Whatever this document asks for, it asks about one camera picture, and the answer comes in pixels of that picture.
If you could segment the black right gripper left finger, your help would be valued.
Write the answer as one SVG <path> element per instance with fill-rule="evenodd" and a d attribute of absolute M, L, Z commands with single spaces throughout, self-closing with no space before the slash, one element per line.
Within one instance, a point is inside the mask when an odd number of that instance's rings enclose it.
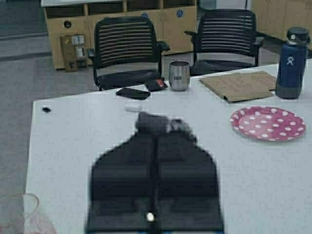
<path fill-rule="evenodd" d="M 156 232 L 155 119 L 139 114 L 136 132 L 93 164 L 85 233 Z"/>

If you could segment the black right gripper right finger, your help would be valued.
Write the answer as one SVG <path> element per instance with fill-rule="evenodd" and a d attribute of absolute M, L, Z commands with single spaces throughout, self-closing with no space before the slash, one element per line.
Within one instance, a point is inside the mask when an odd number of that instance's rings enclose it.
<path fill-rule="evenodd" d="M 158 139 L 158 224 L 162 232 L 222 234 L 217 168 L 190 126 L 168 119 Z"/>

